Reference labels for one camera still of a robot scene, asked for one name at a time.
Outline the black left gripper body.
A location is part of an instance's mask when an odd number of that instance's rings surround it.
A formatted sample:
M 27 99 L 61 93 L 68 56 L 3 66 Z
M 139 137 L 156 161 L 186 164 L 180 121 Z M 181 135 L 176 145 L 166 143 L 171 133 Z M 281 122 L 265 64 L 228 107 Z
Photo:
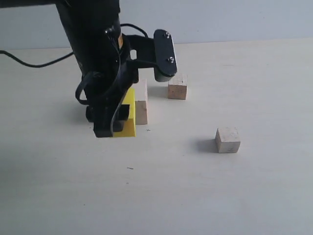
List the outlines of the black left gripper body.
M 128 64 L 130 60 L 129 43 L 119 45 L 113 36 L 105 36 L 105 49 L 102 55 L 107 55 L 105 63 L 98 69 L 91 69 L 82 76 L 75 98 L 86 105 L 86 117 L 93 122 L 93 110 L 97 106 L 122 105 L 128 89 L 138 82 L 138 72 Z

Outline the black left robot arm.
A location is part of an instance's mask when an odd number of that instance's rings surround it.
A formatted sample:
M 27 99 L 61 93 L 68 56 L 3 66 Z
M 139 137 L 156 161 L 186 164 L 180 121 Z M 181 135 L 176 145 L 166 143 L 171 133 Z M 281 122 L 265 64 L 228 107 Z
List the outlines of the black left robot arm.
M 129 107 L 122 101 L 138 81 L 128 64 L 130 46 L 124 42 L 117 0 L 2 0 L 1 8 L 37 5 L 56 6 L 64 31 L 82 73 L 75 91 L 87 106 L 98 138 L 123 130 Z

